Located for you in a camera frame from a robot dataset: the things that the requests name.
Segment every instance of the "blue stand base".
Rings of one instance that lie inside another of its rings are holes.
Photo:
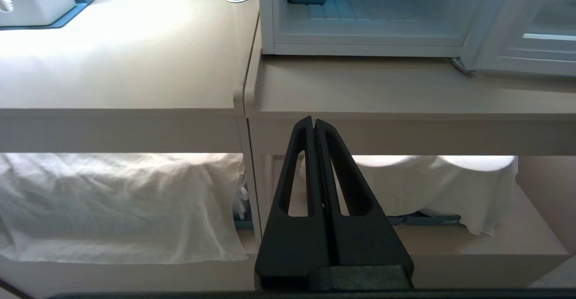
[[[76,4],[76,7],[72,8],[69,12],[67,12],[64,16],[61,16],[58,20],[53,22],[52,24],[46,26],[24,26],[24,27],[0,27],[0,31],[9,31],[15,29],[55,29],[55,28],[62,28],[66,26],[74,17],[78,16],[82,10],[86,9],[94,0],[86,0],[86,2],[79,2]]]

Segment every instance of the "wall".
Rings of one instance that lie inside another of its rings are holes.
[[[571,254],[576,253],[576,157],[521,156],[516,181]]]

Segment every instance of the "white fabric cover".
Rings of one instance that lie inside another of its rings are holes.
[[[22,262],[247,256],[232,203],[242,154],[0,154],[0,254]]]
[[[474,235],[494,233],[517,173],[514,156],[352,157],[386,215],[460,215]]]

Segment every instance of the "fridge door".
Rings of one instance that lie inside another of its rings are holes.
[[[506,0],[478,51],[467,68],[576,76],[576,0]]]

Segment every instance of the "white cloth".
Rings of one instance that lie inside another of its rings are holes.
[[[0,154],[0,254],[21,262],[192,263],[247,256],[241,154]]]
[[[517,173],[514,156],[352,158],[386,215],[420,210],[459,215],[474,235],[494,233],[509,204]],[[303,165],[300,172],[305,178],[304,169]]]

